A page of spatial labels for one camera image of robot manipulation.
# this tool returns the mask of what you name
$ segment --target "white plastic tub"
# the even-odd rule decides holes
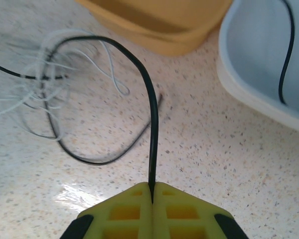
[[[290,19],[281,0],[234,0],[220,30],[217,73],[236,99],[299,131],[299,0],[289,0],[295,43],[284,81],[278,85],[290,40]]]

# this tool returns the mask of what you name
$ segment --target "speckled countertop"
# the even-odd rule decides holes
[[[24,63],[16,54],[28,54],[47,33],[65,27],[118,40],[163,93],[159,181],[230,211],[250,238],[299,239],[299,133],[226,93],[215,69],[217,31],[195,52],[168,58],[107,31],[73,1],[0,0],[0,64],[18,71]],[[102,52],[98,57],[106,63]],[[74,120],[67,123],[67,140],[86,155],[124,147],[149,116],[139,74],[115,51],[114,60],[129,97],[119,97],[91,68],[74,80],[76,111],[68,110]],[[0,72],[0,92],[13,83]],[[26,112],[26,118],[37,131],[50,133],[43,113]],[[59,238],[83,209],[146,181],[148,152],[147,132],[118,162],[88,166],[0,116],[0,238]]]

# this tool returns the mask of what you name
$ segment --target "orange container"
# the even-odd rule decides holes
[[[76,0],[100,24],[153,52],[177,56],[197,48],[231,0]]]

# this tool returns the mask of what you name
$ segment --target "black cable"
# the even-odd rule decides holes
[[[23,75],[21,75],[21,74],[19,74],[17,72],[8,70],[8,69],[6,69],[6,68],[4,68],[2,66],[0,66],[0,70],[3,71],[3,72],[5,72],[5,73],[8,73],[8,74],[10,74],[12,76],[16,76],[16,77],[20,77],[20,78],[26,78],[26,79],[31,79],[31,80],[35,80],[36,79],[35,76],[27,76],[27,75],[23,76]],[[50,78],[47,77],[47,76],[43,76],[42,79],[43,80],[49,80]],[[63,77],[62,76],[57,76],[57,77],[55,77],[55,79],[60,80],[60,79],[63,79]]]
[[[291,24],[289,47],[288,47],[286,59],[285,59],[285,62],[284,62],[284,66],[283,66],[283,69],[282,69],[281,74],[280,74],[279,87],[278,87],[278,94],[279,94],[280,102],[283,103],[284,105],[287,105],[286,101],[284,99],[284,95],[283,95],[283,87],[284,87],[284,80],[285,80],[286,71],[287,71],[288,64],[289,64],[289,61],[290,61],[290,58],[291,58],[291,53],[292,53],[293,47],[294,47],[295,20],[294,20],[294,14],[293,14],[293,11],[290,7],[290,4],[286,0],[281,0],[281,1],[286,5],[286,7],[288,9],[290,24]]]
[[[47,56],[46,62],[51,61],[53,56],[57,53],[58,49],[63,44],[65,44],[67,42],[71,42],[71,41],[86,41],[86,40],[104,41],[106,43],[111,44],[115,48],[117,48],[121,53],[123,53],[123,55],[125,55],[137,67],[137,69],[139,70],[139,72],[144,80],[146,90],[147,90],[148,96],[149,96],[149,106],[150,106],[150,122],[149,123],[150,123],[151,128],[150,128],[150,147],[149,147],[149,190],[151,193],[151,201],[153,203],[155,177],[156,177],[157,146],[158,146],[158,104],[157,104],[155,90],[154,90],[153,84],[151,82],[150,76],[149,76],[145,66],[128,49],[126,49],[124,46],[122,46],[118,42],[116,42],[112,39],[109,39],[107,37],[103,37],[103,36],[76,36],[76,37],[71,37],[71,38],[62,40],[60,43],[58,43],[54,47],[54,49],[51,51],[49,56]],[[48,64],[45,64],[45,66],[43,68],[43,75],[45,75],[45,73],[46,73],[47,66],[48,66]],[[48,102],[44,102],[44,106],[46,107],[47,110],[49,109]],[[53,131],[55,137],[58,137],[57,128],[53,124],[51,115],[49,113],[47,113],[47,116],[48,116],[48,120],[50,122],[52,131]],[[147,125],[142,130],[141,134],[145,131],[146,128],[147,128]],[[70,151],[65,146],[63,140],[59,140],[58,143],[66,153],[68,153],[74,159],[76,159],[82,163],[86,163],[86,164],[90,164],[90,165],[105,165],[105,164],[112,163],[112,162],[118,160],[121,156],[123,156],[136,143],[136,141],[139,139],[139,137],[135,141],[133,141],[132,144],[128,147],[128,149],[125,150],[121,155],[115,157],[114,159],[112,159],[108,162],[101,162],[101,163],[91,162],[90,159],[88,159],[88,158],[84,158],[84,157],[74,154],[72,151]]]

